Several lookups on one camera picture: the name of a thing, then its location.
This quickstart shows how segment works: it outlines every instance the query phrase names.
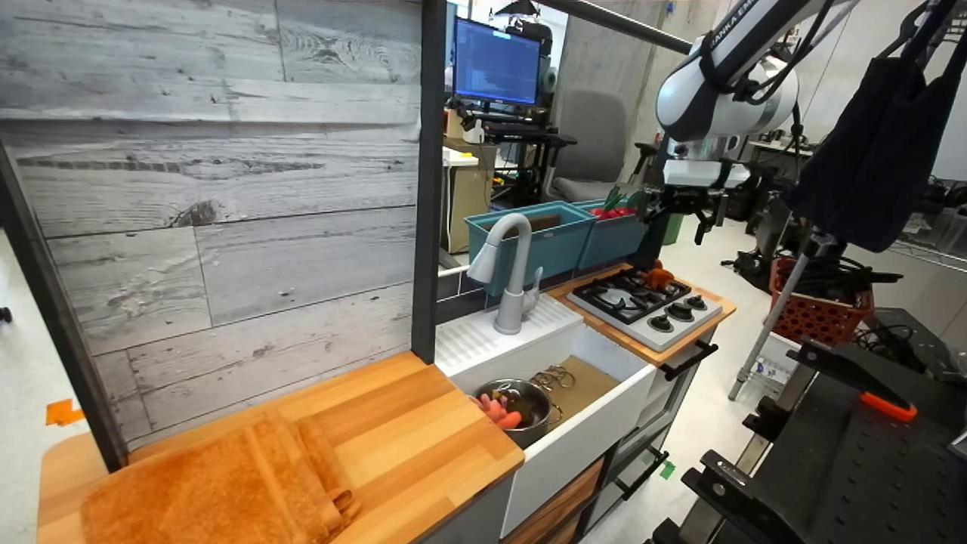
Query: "white faucet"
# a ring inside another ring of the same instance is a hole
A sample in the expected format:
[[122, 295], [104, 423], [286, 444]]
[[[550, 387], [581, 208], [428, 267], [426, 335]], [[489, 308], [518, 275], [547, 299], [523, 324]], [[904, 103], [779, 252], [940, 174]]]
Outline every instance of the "white faucet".
[[497, 247], [513, 227], [517, 227], [518, 233], [517, 253], [513, 256], [511, 279], [500, 299], [497, 319], [493, 321], [493, 328], [502, 334], [520, 332], [523, 315], [533, 310], [541, 297], [543, 267], [534, 273], [534, 287], [524, 292], [524, 272], [527, 270], [527, 256], [531, 253], [531, 222], [519, 213], [510, 213], [500, 218], [490, 229], [483, 247], [467, 269], [467, 276], [482, 284], [489, 284], [493, 280], [493, 269], [497, 263]]

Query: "black bag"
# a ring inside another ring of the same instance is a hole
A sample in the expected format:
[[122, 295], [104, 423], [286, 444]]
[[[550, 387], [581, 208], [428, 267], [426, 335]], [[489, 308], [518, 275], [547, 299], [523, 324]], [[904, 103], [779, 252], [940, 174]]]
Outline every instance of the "black bag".
[[941, 1], [898, 58], [874, 58], [836, 126], [803, 167], [789, 207], [838, 240], [889, 248], [927, 187], [947, 126], [967, 40], [929, 85], [917, 58], [952, 2]]

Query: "computer monitor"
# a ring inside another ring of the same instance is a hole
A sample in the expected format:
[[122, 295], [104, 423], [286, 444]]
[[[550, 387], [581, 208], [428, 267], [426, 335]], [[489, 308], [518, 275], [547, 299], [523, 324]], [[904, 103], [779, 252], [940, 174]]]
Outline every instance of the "computer monitor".
[[458, 97], [521, 106], [537, 103], [540, 42], [458, 18], [454, 51]]

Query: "folded towel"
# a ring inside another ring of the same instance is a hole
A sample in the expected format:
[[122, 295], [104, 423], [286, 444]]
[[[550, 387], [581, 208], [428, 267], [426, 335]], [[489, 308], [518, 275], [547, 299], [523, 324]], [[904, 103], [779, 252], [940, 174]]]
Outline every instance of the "folded towel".
[[316, 475], [342, 514], [343, 521], [349, 524], [363, 511], [363, 505], [353, 495], [349, 478], [346, 477], [336, 451], [326, 438], [323, 425], [318, 419], [318, 415], [304, 417], [296, 422], [296, 430]]
[[115, 472], [81, 505], [89, 544], [323, 544], [349, 523], [277, 414]]

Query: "toy stove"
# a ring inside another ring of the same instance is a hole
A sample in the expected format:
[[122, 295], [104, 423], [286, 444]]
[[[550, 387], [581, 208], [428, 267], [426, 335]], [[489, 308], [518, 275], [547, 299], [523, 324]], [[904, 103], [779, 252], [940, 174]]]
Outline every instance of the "toy stove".
[[622, 270], [576, 288], [568, 299], [638, 342], [664, 351], [722, 311], [691, 287], [651, 288], [638, 270]]

